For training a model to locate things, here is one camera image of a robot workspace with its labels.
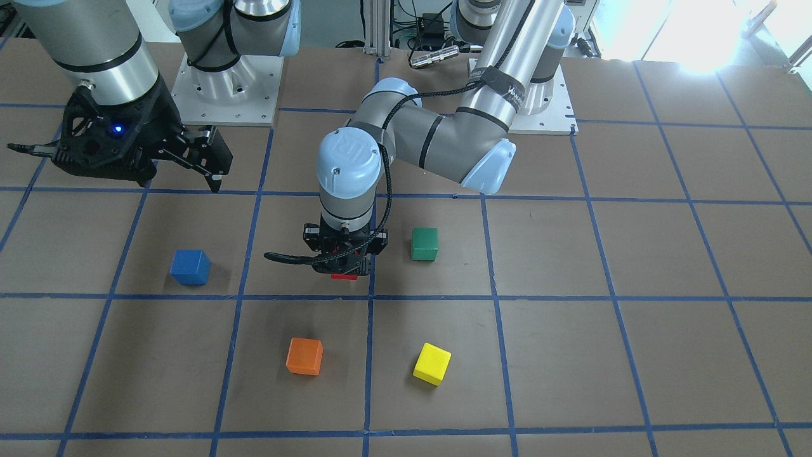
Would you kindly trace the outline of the orange wooden block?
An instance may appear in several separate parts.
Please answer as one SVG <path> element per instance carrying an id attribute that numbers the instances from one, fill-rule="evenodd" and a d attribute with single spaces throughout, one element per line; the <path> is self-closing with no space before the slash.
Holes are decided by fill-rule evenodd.
<path id="1" fill-rule="evenodd" d="M 320 340 L 294 336 L 288 347 L 286 368 L 297 375 L 318 376 L 322 357 L 323 344 Z"/>

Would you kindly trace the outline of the blue wooden block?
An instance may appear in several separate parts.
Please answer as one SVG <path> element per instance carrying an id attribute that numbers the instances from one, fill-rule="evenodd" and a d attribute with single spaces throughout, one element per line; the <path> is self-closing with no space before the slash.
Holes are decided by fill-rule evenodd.
<path id="1" fill-rule="evenodd" d="M 211 271 L 211 261 L 200 249 L 178 249 L 174 252 L 170 275 L 179 284 L 202 286 Z"/>

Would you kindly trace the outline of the green wooden block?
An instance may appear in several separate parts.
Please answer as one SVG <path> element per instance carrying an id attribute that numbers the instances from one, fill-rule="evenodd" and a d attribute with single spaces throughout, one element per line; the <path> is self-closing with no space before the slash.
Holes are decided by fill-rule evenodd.
<path id="1" fill-rule="evenodd" d="M 439 236 L 436 227 L 414 227 L 410 258 L 414 261 L 435 262 L 439 251 Z"/>

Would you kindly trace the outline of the yellow wooden block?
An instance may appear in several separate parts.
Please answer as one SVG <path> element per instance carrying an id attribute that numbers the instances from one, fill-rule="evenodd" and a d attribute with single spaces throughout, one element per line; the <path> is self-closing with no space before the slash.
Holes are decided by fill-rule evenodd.
<path id="1" fill-rule="evenodd" d="M 421 381 L 439 387 L 449 368 L 452 353 L 437 345 L 424 342 L 412 375 Z"/>

